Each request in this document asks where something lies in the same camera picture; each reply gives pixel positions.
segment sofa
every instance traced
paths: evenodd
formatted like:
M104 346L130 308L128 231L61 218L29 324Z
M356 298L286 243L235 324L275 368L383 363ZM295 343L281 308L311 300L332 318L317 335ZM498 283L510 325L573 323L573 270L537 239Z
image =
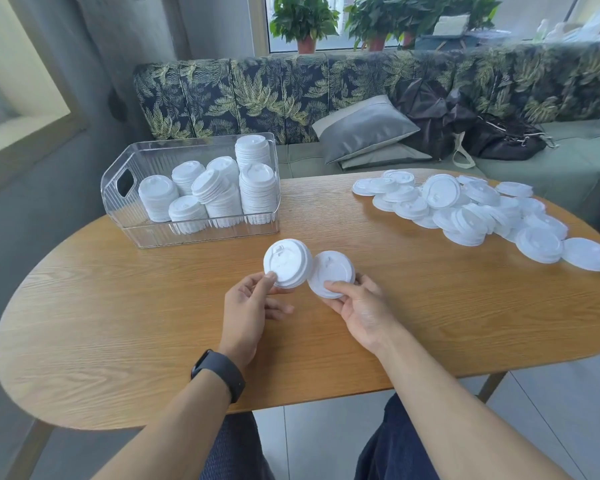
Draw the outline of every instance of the sofa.
M435 79L468 94L478 112L515 114L558 145L528 161L450 159L370 169L456 169L533 185L592 222L600 204L600 45L545 44L468 51L272 55L144 64L134 73L156 139L272 132L282 178L343 173L325 165L312 124L372 96L395 95L401 80Z

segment wood grain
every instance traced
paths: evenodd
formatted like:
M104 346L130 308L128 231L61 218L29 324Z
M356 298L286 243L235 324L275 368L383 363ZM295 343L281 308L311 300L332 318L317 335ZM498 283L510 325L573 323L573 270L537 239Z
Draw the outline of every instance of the wood grain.
M415 170L418 181L435 173ZM492 235L448 241L351 193L368 174L283 180L280 233L138 250L108 218L60 244L0 322L0 382L26 412L78 429L142 426L189 380L221 332L223 295L279 239L338 250L385 290L452 374L474 376L600 353L600 273L538 264ZM600 234L548 203L570 235ZM306 284L268 322L234 411L391 387L380 364Z

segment left hand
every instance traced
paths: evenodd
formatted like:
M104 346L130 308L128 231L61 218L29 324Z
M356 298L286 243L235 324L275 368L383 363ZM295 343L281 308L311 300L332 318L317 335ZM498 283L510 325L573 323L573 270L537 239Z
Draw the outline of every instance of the left hand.
M293 290L274 286L276 274L270 271L250 274L224 295L224 320L218 352L229 357L244 370L256 355L264 331L264 320L281 320L294 307L269 298L270 294Z

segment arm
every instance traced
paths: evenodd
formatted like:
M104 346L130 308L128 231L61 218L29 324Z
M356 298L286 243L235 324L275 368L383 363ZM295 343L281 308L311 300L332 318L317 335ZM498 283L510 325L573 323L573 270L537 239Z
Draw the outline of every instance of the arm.
M394 318L367 276L325 283L324 300L353 337L376 355L441 480L568 480L570 477L471 395Z
M276 275L252 274L224 298L223 332L218 352L241 371L253 359L265 318L280 319L293 307L268 294ZM220 430L231 394L214 372L202 370L133 440L115 455L94 480L181 480L198 478Z

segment stack of cup lids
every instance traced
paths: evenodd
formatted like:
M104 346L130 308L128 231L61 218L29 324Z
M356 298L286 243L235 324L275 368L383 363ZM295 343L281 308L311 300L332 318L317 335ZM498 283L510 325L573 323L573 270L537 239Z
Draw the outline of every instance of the stack of cup lids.
M540 227L522 229L516 236L516 246L529 259L544 264L560 261L564 250L556 234Z
M337 251L323 251L313 259L313 269L309 275L309 288L321 298L340 298L341 293L335 293L324 287L325 281L356 281L356 270L353 263L344 254Z
M220 175L224 175L229 182L236 187L238 186L238 179L240 177L240 168L238 163L231 157L218 157L211 160L207 169L214 168L220 172Z
M441 228L450 241L462 246L479 246L487 234L494 233L537 262L550 264L563 258L574 266L600 271L600 244L581 238L565 241L569 228L546 214L544 202L531 197L529 185L503 182L496 187L505 194L500 195L481 178L437 174L421 187L413 187L409 183L413 180L403 177L405 183L396 189L401 173L408 172L387 170L382 178L361 179L352 190L374 196L373 204L380 210L393 209L419 226Z
M173 229L177 234L193 234L207 227L207 220L181 222L208 218L207 209L193 195L185 195L171 202L169 217L172 222L178 222L178 224L173 225Z
M191 185L204 172L202 163L192 160L178 165L171 171L171 179L178 186L180 195L191 195Z
M504 195L512 197L531 197L534 188L531 185L519 184L517 182L501 182L496 185L496 190Z
M470 180L464 184L463 190L471 200L483 205L499 205L500 203L500 194L485 181Z
M214 219L216 227L231 227L240 223L240 192L218 170L212 168L202 172L193 182L191 191L193 196L205 205L209 217L232 217Z
M240 172L242 211L250 224L271 222L271 213L278 204L278 179L273 169L264 163L253 163Z
M304 243L296 239L274 242L264 254L264 272L275 272L276 286L291 289L304 283L312 272L313 258Z
M270 164L269 142L259 134L249 134L238 138L235 142L235 159L242 171L251 163Z
M562 259L587 271L600 271L599 243L582 237L572 237L565 240L563 245Z
M138 194L153 222L169 222L169 205L176 200L178 188L172 179L164 175L146 177L138 186Z

